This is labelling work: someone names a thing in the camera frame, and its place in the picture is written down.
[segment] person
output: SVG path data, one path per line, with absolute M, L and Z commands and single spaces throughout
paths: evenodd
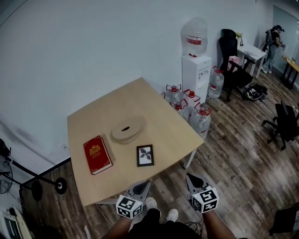
M 284 31 L 280 25 L 275 26 L 271 31 L 272 43 L 269 45 L 268 60 L 262 66 L 262 70 L 265 74 L 272 73 L 271 69 L 275 61 L 275 55 L 279 47 L 284 46 L 283 43 L 280 42 L 280 33 Z
M 148 208 L 147 215 L 141 222 L 135 224 L 130 231 L 132 220 L 121 217 L 102 239 L 201 238 L 187 225 L 176 222 L 178 219 L 177 209 L 171 209 L 167 214 L 165 224 L 160 224 L 161 212 L 157 208 L 156 200 L 148 197 L 145 204 Z M 226 227 L 215 211 L 204 213 L 203 220 L 208 239 L 235 239 L 233 233 Z

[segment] black picture frame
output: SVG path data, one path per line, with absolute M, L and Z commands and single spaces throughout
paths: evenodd
M 151 158 L 151 162 L 150 163 L 140 163 L 139 159 L 140 159 L 140 155 L 139 155 L 139 149 L 141 148 L 150 148 L 150 158 Z M 146 167 L 146 166 L 153 166 L 154 164 L 154 152 L 153 152 L 153 145 L 149 144 L 149 145 L 141 145 L 141 146 L 137 146 L 136 147 L 137 150 L 137 154 L 136 154 L 136 158 L 137 158 L 137 167 Z

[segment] round wooden lid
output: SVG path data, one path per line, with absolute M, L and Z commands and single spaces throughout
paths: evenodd
M 129 144 L 138 138 L 145 128 L 145 118 L 141 116 L 135 116 L 128 118 L 111 131 L 112 139 L 120 144 Z

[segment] black cap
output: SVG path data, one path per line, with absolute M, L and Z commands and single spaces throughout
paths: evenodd
M 281 30 L 281 31 L 285 32 L 285 30 L 280 25 L 276 26 L 276 30 Z

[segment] picture frame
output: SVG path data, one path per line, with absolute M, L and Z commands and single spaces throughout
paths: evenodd
M 153 166 L 154 164 L 154 152 L 153 145 L 141 145 L 137 146 L 137 166 Z

